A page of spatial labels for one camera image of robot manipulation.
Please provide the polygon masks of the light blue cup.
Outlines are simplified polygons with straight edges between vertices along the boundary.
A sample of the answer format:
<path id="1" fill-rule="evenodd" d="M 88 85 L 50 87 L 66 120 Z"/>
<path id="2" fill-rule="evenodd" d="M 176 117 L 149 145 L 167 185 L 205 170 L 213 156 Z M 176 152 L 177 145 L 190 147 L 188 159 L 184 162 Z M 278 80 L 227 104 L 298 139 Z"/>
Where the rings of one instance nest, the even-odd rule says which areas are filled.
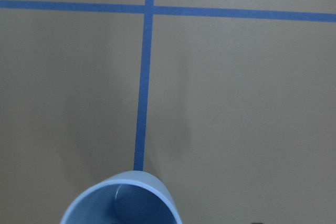
<path id="1" fill-rule="evenodd" d="M 61 223 L 178 223 L 182 219 L 166 186 L 154 175 L 128 171 L 82 192 Z"/>

